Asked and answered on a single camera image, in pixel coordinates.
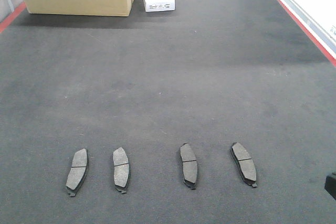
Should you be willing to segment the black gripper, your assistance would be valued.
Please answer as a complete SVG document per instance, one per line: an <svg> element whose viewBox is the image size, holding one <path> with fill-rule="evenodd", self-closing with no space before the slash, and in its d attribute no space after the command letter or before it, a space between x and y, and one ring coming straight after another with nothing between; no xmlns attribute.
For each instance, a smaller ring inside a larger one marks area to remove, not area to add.
<svg viewBox="0 0 336 224"><path fill-rule="evenodd" d="M326 176L324 188L334 199L336 199L336 174L335 172L328 174Z"/></svg>

